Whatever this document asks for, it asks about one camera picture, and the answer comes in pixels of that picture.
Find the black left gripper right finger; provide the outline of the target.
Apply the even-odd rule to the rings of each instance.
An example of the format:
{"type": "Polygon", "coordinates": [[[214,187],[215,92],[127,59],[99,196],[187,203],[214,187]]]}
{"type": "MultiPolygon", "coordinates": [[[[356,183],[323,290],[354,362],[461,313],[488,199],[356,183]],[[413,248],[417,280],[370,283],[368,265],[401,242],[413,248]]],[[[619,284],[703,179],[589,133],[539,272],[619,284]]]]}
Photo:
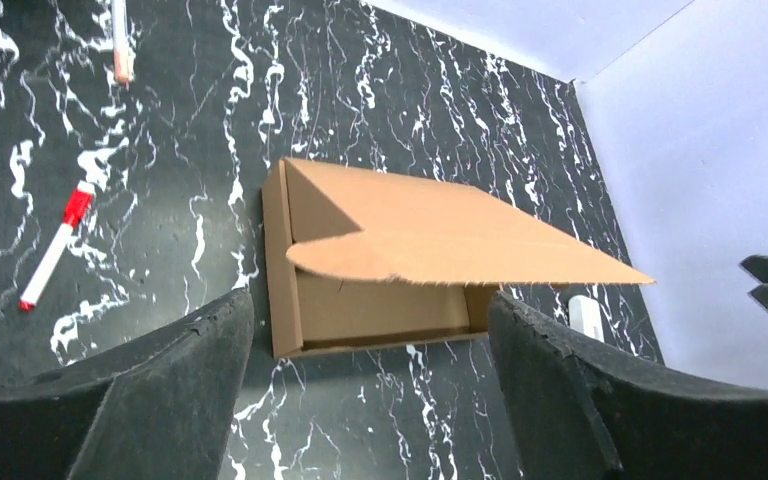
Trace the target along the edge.
{"type": "Polygon", "coordinates": [[[489,343],[529,479],[768,479],[768,390],[592,339],[509,294],[489,343]]]}

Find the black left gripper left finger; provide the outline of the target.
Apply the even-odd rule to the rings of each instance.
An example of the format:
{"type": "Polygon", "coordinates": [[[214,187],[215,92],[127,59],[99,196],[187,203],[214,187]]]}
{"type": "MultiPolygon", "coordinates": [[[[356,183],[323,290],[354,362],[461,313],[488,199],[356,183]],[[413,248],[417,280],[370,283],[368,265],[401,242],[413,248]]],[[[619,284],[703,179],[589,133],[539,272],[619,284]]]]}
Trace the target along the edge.
{"type": "Polygon", "coordinates": [[[0,386],[0,479],[214,479],[255,329],[235,289],[127,343],[0,386]]]}

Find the brown cardboard box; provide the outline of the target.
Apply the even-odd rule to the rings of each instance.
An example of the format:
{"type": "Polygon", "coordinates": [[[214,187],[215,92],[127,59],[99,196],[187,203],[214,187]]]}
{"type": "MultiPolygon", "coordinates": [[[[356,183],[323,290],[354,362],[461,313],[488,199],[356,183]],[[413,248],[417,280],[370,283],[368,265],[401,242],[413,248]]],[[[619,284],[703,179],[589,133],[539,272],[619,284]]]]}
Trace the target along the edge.
{"type": "Polygon", "coordinates": [[[277,358],[481,337],[508,284],[649,282],[471,185],[284,158],[262,208],[277,358]]]}

